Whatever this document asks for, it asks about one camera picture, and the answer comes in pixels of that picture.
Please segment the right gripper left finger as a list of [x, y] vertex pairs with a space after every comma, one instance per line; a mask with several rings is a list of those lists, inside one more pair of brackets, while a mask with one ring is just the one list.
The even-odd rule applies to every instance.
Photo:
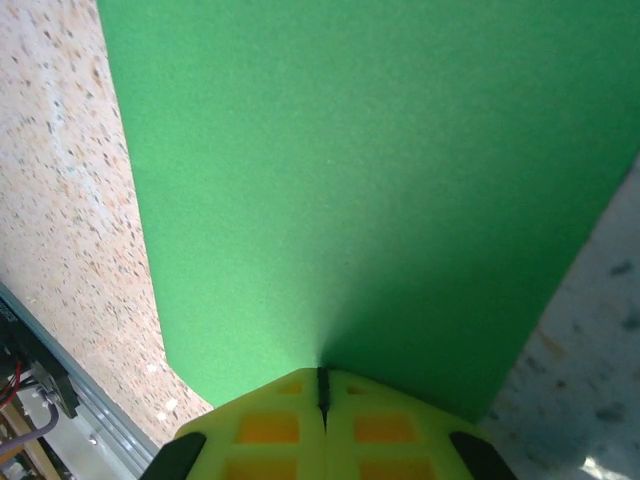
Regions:
[[142, 480], [323, 480], [318, 370], [287, 374], [180, 427]]

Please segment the aluminium mounting rail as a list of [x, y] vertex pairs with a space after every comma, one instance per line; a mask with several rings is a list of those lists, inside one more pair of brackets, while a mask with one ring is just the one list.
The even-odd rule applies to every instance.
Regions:
[[158, 451], [155, 444], [30, 311], [27, 318], [69, 371], [80, 406], [77, 416], [69, 419], [42, 387], [20, 389], [18, 367], [15, 383], [0, 376], [0, 419], [9, 423], [16, 436], [37, 432], [37, 438], [23, 448], [45, 478], [138, 480]]

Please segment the green paper sheet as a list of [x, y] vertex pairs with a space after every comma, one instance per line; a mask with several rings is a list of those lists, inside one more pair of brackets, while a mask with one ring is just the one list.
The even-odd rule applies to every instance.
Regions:
[[640, 153], [640, 0], [98, 0], [168, 363], [470, 420]]

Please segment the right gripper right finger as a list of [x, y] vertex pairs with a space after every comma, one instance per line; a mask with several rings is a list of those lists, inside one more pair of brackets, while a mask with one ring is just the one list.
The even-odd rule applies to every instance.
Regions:
[[479, 428], [410, 395], [324, 371], [327, 480], [518, 480]]

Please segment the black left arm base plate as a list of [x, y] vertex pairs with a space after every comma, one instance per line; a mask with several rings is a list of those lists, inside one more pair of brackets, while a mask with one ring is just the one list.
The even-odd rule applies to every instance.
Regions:
[[69, 419], [77, 416], [79, 397], [69, 371], [42, 335], [27, 322], [27, 314], [15, 296], [0, 282], [0, 376], [13, 383], [20, 367], [20, 389], [42, 387]]

